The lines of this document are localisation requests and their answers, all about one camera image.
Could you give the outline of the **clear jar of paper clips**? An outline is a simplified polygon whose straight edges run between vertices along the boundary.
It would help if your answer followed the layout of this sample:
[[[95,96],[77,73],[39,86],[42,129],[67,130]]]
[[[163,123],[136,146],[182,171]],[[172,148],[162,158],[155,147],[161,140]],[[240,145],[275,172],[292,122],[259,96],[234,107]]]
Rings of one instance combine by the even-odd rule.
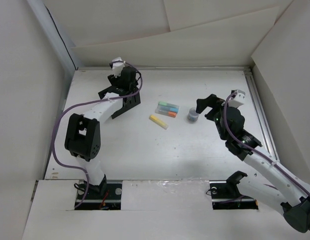
[[[188,121],[194,123],[198,120],[199,118],[199,114],[196,112],[196,108],[195,107],[192,107],[189,109],[189,112],[188,112]]]

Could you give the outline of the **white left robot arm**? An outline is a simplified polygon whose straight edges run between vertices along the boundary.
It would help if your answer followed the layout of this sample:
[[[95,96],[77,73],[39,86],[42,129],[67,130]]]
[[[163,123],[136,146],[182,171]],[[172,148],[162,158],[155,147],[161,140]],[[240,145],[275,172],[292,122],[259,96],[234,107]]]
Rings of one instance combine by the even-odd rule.
[[[122,68],[121,73],[113,73],[107,78],[111,86],[99,92],[102,102],[82,114],[69,117],[65,149],[74,157],[81,158],[80,165],[87,170],[89,192],[95,198],[106,194],[105,173],[101,163],[94,158],[101,148],[100,126],[109,118],[116,118],[141,103],[136,78],[137,70],[131,66]]]

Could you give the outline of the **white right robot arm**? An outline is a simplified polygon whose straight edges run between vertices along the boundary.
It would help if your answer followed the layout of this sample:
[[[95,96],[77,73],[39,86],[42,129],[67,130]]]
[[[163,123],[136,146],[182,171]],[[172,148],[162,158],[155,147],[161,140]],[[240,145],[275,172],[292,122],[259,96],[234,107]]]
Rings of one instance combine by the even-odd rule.
[[[261,201],[282,215],[293,229],[306,233],[310,231],[310,184],[275,160],[261,142],[244,129],[245,118],[239,110],[244,101],[245,93],[239,90],[232,91],[226,99],[211,94],[196,101],[196,113],[211,109],[205,118],[215,123],[228,151],[270,182],[264,184],[254,176],[236,171],[223,184],[221,192],[230,195],[225,203],[243,197]]]

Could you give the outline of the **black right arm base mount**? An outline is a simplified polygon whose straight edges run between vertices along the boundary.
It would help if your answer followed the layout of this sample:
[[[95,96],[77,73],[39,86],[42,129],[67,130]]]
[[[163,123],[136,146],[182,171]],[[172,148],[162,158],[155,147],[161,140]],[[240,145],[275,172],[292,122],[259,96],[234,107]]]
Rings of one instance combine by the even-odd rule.
[[[213,210],[258,210],[257,201],[238,190],[240,180],[247,176],[237,171],[226,180],[210,180],[206,195],[211,197]]]

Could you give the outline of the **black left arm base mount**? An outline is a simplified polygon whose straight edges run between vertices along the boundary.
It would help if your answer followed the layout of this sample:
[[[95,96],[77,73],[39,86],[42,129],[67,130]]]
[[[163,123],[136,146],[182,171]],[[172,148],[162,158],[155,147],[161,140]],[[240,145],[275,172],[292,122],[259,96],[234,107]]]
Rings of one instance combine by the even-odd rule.
[[[122,181],[104,178],[100,186],[89,185],[86,196],[86,181],[75,183],[74,187],[77,190],[75,210],[121,210]]]

